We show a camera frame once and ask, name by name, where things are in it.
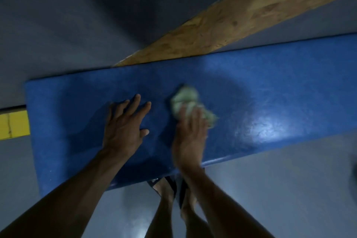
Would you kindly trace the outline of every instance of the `light green towel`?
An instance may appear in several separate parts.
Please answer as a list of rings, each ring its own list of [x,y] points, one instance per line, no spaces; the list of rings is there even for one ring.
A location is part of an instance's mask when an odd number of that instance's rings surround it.
[[[205,108],[200,102],[199,93],[194,87],[183,86],[171,99],[171,110],[173,116],[178,119],[178,113],[183,103],[186,103],[186,116],[190,116],[194,107],[203,109],[203,117],[208,120],[208,128],[213,128],[218,117]]]

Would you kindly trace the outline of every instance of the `blue vinyl surface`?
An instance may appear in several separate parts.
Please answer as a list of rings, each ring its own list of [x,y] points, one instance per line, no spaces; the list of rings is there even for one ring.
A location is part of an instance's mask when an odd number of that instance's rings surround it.
[[[357,34],[101,69],[25,84],[41,195],[77,173],[101,148],[110,101],[152,101],[150,134],[110,188],[175,172],[168,101],[196,87],[219,116],[203,164],[338,134],[357,127]]]

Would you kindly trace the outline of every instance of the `yellow baseboard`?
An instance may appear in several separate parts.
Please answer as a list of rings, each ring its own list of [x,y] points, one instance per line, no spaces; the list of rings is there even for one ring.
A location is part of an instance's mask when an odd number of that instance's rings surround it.
[[[30,125],[26,110],[0,114],[0,140],[29,134]]]

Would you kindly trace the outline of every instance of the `left arm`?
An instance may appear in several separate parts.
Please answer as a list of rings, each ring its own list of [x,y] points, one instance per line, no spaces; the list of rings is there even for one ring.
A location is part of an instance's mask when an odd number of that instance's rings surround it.
[[[147,129],[140,130],[140,124],[151,103],[135,114],[140,104],[140,95],[136,95],[123,114],[128,104],[127,100],[118,105],[113,115],[109,112],[103,149],[96,157],[1,231],[0,238],[82,236],[104,191],[149,133]]]

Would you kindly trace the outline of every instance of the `wood grain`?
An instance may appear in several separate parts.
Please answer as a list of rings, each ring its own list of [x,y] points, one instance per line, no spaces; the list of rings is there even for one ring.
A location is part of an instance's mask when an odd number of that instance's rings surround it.
[[[208,54],[331,1],[222,0],[116,66]]]

